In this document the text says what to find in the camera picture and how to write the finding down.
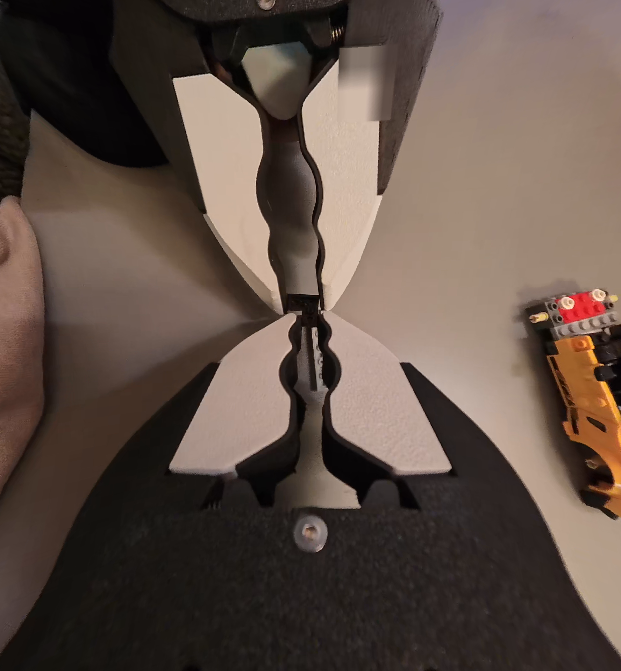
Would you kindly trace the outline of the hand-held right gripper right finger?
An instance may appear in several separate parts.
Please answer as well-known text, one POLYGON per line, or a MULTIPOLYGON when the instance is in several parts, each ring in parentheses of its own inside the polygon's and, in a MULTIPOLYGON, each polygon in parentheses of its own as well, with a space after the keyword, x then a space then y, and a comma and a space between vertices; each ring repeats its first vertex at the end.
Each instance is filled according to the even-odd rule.
POLYGON ((323 319, 327 355, 338 363, 328 397, 338 438, 395 476, 448 473, 450 461, 398 357, 335 313, 323 319))

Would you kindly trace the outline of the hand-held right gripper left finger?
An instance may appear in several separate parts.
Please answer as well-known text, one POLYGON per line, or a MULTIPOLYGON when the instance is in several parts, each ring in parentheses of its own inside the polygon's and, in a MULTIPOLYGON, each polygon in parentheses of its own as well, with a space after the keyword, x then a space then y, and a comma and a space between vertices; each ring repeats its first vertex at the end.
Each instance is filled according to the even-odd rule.
POLYGON ((292 402, 280 372, 292 353, 296 322, 287 314, 222 358, 172 457, 171 473, 235 476, 240 464, 283 438, 292 402))

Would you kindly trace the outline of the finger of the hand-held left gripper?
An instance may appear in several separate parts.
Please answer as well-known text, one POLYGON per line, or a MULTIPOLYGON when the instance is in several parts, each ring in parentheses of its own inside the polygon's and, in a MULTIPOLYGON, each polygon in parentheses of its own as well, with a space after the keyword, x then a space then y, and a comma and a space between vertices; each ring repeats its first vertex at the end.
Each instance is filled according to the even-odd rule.
POLYGON ((264 157, 261 117, 250 101, 213 74, 172 82, 205 220, 240 275, 281 315, 280 287, 268 252, 270 229, 257 198, 264 157))
POLYGON ((306 150, 321 185, 316 228, 323 247, 325 310, 352 280, 372 232, 378 193, 380 122, 340 116, 340 62, 327 69, 301 107, 306 150))

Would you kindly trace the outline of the long grey lego plate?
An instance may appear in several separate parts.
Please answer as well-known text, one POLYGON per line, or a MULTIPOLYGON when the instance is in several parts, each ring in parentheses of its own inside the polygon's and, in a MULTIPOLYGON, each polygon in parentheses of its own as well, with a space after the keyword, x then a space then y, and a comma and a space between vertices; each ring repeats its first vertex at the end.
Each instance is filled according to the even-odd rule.
POLYGON ((303 325, 301 331, 301 362, 305 384, 311 392, 327 391, 324 381, 324 354, 321 349, 321 332, 317 326, 303 325))

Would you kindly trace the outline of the small black lego piece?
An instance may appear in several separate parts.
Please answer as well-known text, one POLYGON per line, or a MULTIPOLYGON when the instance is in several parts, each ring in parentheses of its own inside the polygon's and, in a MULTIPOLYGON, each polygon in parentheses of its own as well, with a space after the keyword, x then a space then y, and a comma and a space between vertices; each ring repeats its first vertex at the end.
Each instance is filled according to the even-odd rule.
POLYGON ((286 312, 299 315, 305 327, 316 327, 321 312, 321 299, 318 295, 288 293, 286 312))

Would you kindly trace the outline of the yellow lego car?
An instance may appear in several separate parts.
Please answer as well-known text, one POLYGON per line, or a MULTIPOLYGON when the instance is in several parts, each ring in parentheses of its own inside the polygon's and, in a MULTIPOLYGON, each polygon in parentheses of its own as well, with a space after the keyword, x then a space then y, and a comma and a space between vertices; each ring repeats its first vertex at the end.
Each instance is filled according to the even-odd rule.
POLYGON ((532 301, 537 335, 564 406, 562 426, 587 472, 585 505, 621 519, 621 321, 603 288, 532 301))

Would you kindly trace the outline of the person's left forearm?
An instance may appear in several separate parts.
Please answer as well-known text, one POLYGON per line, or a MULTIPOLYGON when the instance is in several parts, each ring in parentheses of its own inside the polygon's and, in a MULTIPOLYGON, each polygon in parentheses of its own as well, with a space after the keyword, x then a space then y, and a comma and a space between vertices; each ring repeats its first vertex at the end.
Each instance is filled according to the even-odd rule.
POLYGON ((109 59, 112 1, 5 1, 0 59, 22 109, 117 166, 168 163, 109 59))

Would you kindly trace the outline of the taupe sweatshirt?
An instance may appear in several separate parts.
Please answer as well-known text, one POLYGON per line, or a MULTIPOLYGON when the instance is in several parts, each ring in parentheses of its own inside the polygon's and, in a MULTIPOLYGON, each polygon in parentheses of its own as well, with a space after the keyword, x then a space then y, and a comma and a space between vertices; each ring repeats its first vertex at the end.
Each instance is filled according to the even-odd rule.
POLYGON ((37 239, 19 199, 0 202, 0 494, 43 414, 45 300, 37 239))

